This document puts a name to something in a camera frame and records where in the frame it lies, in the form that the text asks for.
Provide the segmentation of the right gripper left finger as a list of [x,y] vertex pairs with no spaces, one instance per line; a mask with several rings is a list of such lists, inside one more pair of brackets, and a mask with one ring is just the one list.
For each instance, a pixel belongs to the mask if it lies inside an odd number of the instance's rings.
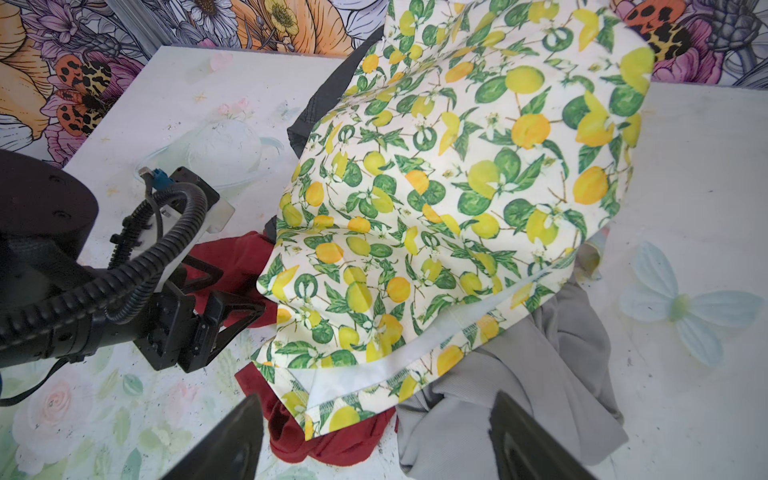
[[163,480],[249,479],[256,476],[264,439],[259,397],[243,399]]

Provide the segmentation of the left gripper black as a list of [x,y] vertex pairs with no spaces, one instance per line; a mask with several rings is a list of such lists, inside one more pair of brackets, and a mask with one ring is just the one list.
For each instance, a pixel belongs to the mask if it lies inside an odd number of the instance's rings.
[[[154,370],[203,369],[265,313],[261,299],[212,289],[223,276],[222,269],[188,255],[150,298],[138,317],[143,336],[134,345]],[[197,314],[194,295],[205,289],[206,307]]]

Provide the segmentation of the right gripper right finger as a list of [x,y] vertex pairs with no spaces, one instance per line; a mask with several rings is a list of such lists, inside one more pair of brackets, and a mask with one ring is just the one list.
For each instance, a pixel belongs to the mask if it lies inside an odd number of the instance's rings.
[[500,479],[595,480],[507,393],[497,393],[489,421]]

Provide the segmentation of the dark red cloth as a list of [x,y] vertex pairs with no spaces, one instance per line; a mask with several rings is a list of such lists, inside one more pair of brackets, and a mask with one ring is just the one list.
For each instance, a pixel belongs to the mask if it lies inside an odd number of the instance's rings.
[[274,455],[292,464],[312,458],[338,467],[367,460],[394,416],[393,409],[369,417],[354,406],[338,409],[326,419],[305,414],[309,388],[299,384],[296,374],[350,366],[358,358],[353,351],[357,338],[338,336],[316,308],[290,300],[288,292],[305,273],[306,262],[257,232],[199,244],[191,255],[223,272],[212,286],[195,292],[197,309],[210,306],[216,291],[261,300],[266,309],[255,325],[275,325],[289,335],[261,346],[235,376],[242,391],[261,402]]

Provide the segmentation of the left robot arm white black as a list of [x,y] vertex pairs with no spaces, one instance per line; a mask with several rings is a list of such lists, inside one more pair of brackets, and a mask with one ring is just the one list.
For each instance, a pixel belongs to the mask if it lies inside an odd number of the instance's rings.
[[1,155],[1,364],[52,360],[133,344],[155,370],[208,366],[266,304],[220,287],[224,272],[192,253],[221,229],[230,206],[200,176],[143,168],[144,200],[112,237],[108,266],[78,258],[98,203],[70,174],[28,156]]

